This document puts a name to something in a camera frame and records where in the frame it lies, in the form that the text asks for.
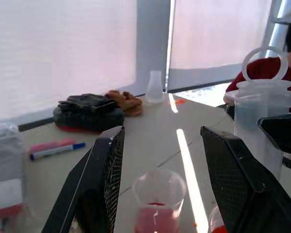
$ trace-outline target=marker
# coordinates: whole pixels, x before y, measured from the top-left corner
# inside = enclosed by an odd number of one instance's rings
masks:
[[[32,153],[30,155],[30,159],[36,160],[39,158],[43,158],[43,157],[47,157],[53,154],[57,154],[60,152],[64,152],[64,151],[68,151],[68,150],[76,150],[79,148],[83,148],[85,147],[85,143],[79,143],[79,144],[73,144],[73,145],[69,145],[69,146],[64,146],[64,147],[58,147],[58,148],[54,148],[54,149],[49,149],[49,150],[44,150],[44,151],[39,151],[36,153]]]

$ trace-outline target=white table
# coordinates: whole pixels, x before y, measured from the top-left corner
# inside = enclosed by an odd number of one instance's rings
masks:
[[[232,121],[223,109],[213,108],[186,100],[177,104],[178,112],[172,111],[169,96],[161,104],[145,104],[140,117],[125,119],[126,134],[123,154],[120,197],[115,224],[115,233],[133,233],[133,198],[130,189],[133,181],[155,167],[178,171],[185,178],[181,151],[178,144],[177,129],[182,129],[192,158],[195,176],[209,216],[215,203],[209,182],[204,147],[200,136],[200,127],[209,126],[233,133]],[[69,133],[59,130],[54,124],[44,125],[23,132],[26,147],[66,137],[74,138],[78,143],[85,142],[86,148],[51,156],[35,162],[26,162],[29,206],[41,220],[36,231],[40,232],[61,191],[69,171],[93,146],[98,134]],[[291,170],[283,167],[282,183],[291,196]],[[8,226],[7,232],[27,232],[23,226]],[[180,233],[196,232],[189,195],[186,195]]]

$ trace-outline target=container handle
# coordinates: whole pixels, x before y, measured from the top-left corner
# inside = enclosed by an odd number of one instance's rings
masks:
[[[280,59],[280,69],[279,69],[278,73],[275,75],[275,77],[272,78],[272,80],[281,80],[286,75],[289,64],[286,60],[285,53],[277,47],[265,46],[265,47],[257,48],[255,50],[251,51],[250,53],[248,53],[248,55],[245,57],[245,59],[242,63],[242,75],[244,76],[244,78],[248,82],[253,82],[253,80],[249,78],[248,73],[247,73],[247,65],[248,65],[249,61],[255,54],[257,54],[258,52],[264,51],[264,50],[271,50],[271,51],[277,53],[277,55],[279,56],[279,59]]]

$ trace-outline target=white roller blind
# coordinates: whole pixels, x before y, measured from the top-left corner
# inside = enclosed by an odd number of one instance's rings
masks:
[[[0,121],[51,117],[70,95],[144,93],[166,70],[168,2],[0,0]]]
[[[235,77],[261,46],[272,0],[177,0],[169,90]]]

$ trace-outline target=black cloth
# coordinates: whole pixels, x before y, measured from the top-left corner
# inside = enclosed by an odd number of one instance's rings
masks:
[[[69,96],[53,111],[57,126],[94,132],[123,125],[124,116],[114,100],[94,94]]]

